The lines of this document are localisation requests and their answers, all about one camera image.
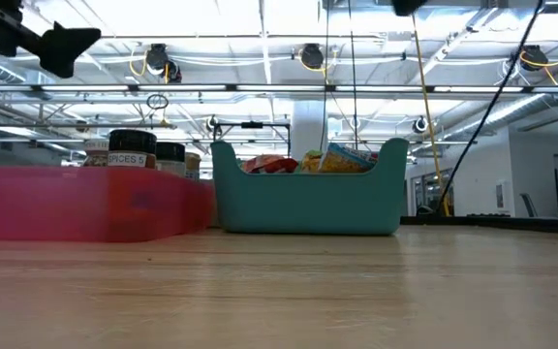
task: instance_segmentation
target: spice jar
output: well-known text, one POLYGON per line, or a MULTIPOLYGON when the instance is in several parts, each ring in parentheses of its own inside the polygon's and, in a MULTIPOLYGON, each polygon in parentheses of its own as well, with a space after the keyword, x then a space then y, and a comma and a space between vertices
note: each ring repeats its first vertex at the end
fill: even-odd
POLYGON ((156 167, 156 136, 138 130, 113 130, 108 139, 108 166, 156 167))
POLYGON ((180 143, 156 143, 156 170, 184 177, 184 151, 185 146, 180 143))
POLYGON ((83 167, 104 167, 109 158, 109 140, 87 140, 83 144, 87 154, 83 167))
POLYGON ((186 177, 193 180, 200 180, 200 155, 196 153, 186 153, 186 177))

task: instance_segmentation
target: label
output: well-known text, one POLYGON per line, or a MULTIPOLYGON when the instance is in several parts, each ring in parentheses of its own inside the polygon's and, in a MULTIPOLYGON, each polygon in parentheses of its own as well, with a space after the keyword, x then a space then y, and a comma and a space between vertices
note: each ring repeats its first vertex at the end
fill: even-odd
POLYGON ((158 171, 168 172, 170 174, 184 176, 186 172, 186 166, 182 162, 178 161, 158 161, 156 164, 156 169, 158 171))
POLYGON ((145 167, 147 154, 111 152, 108 155, 107 166, 145 167))
POLYGON ((186 177, 189 178, 189 179, 199 181, 200 180, 200 172, 199 171, 187 170, 186 177))
POLYGON ((87 140, 83 147, 85 151, 109 151, 109 140, 87 140))

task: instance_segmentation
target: white column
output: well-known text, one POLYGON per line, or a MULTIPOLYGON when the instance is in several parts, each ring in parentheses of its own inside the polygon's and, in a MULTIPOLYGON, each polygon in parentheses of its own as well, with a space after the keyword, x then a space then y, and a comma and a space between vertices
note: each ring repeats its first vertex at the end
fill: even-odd
POLYGON ((307 151, 326 149, 327 131, 324 128, 324 102, 294 102, 292 114, 292 157, 300 161, 307 151))

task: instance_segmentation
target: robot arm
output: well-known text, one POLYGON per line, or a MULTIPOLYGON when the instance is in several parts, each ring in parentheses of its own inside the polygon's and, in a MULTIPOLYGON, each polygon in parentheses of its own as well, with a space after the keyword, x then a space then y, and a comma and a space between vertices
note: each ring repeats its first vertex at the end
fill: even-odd
POLYGON ((55 22, 43 37, 27 29, 22 22, 21 0, 0 0, 0 54, 16 56, 16 48, 25 48, 40 58, 40 65, 66 79, 74 74, 75 60, 101 38, 95 28, 65 29, 55 22))

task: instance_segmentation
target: red package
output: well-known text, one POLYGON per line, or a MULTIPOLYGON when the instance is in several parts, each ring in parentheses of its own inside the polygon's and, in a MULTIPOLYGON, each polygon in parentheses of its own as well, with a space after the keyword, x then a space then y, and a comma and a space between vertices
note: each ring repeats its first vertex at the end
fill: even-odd
POLYGON ((281 159, 283 159, 283 156, 281 155, 260 155, 251 160, 243 162, 240 167, 242 168, 242 171, 246 173, 252 173, 256 169, 259 169, 267 164, 270 164, 271 162, 281 159))
POLYGON ((295 159, 280 159, 256 168, 252 174, 291 174, 298 167, 295 159))

